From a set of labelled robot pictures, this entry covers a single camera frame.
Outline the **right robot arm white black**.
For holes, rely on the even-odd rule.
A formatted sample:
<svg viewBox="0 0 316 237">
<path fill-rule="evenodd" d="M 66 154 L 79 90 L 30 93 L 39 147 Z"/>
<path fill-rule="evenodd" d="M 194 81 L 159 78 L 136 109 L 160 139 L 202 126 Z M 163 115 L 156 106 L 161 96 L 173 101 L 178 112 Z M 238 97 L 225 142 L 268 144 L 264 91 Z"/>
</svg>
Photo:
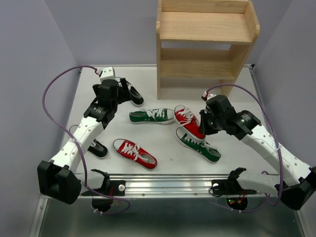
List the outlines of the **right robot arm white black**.
<svg viewBox="0 0 316 237">
<path fill-rule="evenodd" d="M 300 210 L 316 191 L 316 169 L 299 160 L 262 125 L 250 111 L 236 112 L 225 95 L 205 92 L 206 102 L 200 111 L 200 133 L 217 134 L 225 131 L 257 152 L 277 174 L 254 174 L 239 167 L 227 179 L 215 180 L 212 188 L 216 196 L 254 194 L 257 191 L 279 196 L 292 210 Z"/>
</svg>

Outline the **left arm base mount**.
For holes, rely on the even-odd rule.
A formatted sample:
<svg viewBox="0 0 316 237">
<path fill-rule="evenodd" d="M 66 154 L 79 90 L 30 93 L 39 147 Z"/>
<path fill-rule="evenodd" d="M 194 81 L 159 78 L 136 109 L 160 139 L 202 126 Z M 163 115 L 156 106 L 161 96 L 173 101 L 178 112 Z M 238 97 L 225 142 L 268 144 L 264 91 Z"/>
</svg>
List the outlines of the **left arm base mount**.
<svg viewBox="0 0 316 237">
<path fill-rule="evenodd" d="M 131 204 L 127 199 L 122 198 L 125 195 L 125 184 L 124 180 L 110 180 L 110 175 L 107 172 L 92 169 L 88 176 L 88 185 L 90 189 L 84 185 L 82 181 L 81 196 L 87 197 L 102 197 L 93 198 L 91 200 L 91 206 L 94 213 L 100 215 L 115 215 L 121 214 L 127 211 Z M 115 204 L 127 204 L 124 209 L 116 212 L 110 211 Z"/>
</svg>

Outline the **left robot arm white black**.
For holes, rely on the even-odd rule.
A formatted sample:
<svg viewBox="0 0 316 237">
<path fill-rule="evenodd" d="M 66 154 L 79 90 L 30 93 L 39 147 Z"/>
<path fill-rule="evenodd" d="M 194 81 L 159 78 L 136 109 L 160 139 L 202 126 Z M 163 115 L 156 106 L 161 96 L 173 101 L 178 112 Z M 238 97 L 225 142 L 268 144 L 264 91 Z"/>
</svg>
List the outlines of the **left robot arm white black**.
<svg viewBox="0 0 316 237">
<path fill-rule="evenodd" d="M 131 100 L 125 78 L 105 79 L 92 88 L 96 97 L 75 132 L 54 157 L 37 167 L 40 193 L 66 204 L 74 203 L 86 190 L 87 178 L 75 175 L 84 154 L 114 118 L 118 105 Z"/>
</svg>

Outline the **green sneaker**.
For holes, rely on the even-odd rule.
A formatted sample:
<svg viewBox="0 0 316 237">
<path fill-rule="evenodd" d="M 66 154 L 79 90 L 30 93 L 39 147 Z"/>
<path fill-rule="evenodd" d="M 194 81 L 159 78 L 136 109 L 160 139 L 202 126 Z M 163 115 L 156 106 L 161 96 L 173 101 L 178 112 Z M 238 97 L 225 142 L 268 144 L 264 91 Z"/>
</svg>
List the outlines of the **green sneaker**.
<svg viewBox="0 0 316 237">
<path fill-rule="evenodd" d="M 196 152 L 208 162 L 216 163 L 222 156 L 221 153 L 217 149 L 211 147 L 209 143 L 193 139 L 181 128 L 176 129 L 175 137 L 183 147 Z"/>
<path fill-rule="evenodd" d="M 174 111 L 167 108 L 140 109 L 139 111 L 130 112 L 129 119 L 134 124 L 156 123 L 167 125 L 175 122 Z"/>
</svg>

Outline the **red sneaker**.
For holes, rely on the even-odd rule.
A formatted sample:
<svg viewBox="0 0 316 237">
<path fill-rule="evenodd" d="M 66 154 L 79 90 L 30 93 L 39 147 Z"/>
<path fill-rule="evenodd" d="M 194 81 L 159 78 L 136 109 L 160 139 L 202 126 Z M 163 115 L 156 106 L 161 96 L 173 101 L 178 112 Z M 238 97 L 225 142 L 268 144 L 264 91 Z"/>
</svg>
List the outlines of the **red sneaker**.
<svg viewBox="0 0 316 237">
<path fill-rule="evenodd" d="M 154 156 L 137 143 L 127 139 L 116 139 L 113 142 L 113 149 L 120 157 L 135 162 L 148 170 L 153 170 L 158 165 L 158 161 Z"/>
<path fill-rule="evenodd" d="M 174 119 L 178 126 L 194 140 L 199 142 L 205 140 L 205 135 L 199 132 L 200 122 L 190 108 L 183 105 L 176 106 L 174 109 Z"/>
</svg>

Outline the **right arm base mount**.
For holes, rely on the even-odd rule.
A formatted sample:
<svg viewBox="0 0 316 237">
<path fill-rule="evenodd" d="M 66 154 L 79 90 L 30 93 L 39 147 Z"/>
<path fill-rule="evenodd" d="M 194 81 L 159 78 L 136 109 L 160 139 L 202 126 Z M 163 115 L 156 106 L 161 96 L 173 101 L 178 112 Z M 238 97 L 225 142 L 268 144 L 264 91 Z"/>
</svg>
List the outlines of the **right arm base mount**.
<svg viewBox="0 0 316 237">
<path fill-rule="evenodd" d="M 247 195 L 255 195 L 257 192 L 251 189 L 243 189 L 237 182 L 237 178 L 246 171 L 246 168 L 237 168 L 230 172 L 227 179 L 212 180 L 208 192 L 216 198 L 228 196 L 226 202 L 232 211 L 244 212 L 248 205 Z"/>
</svg>

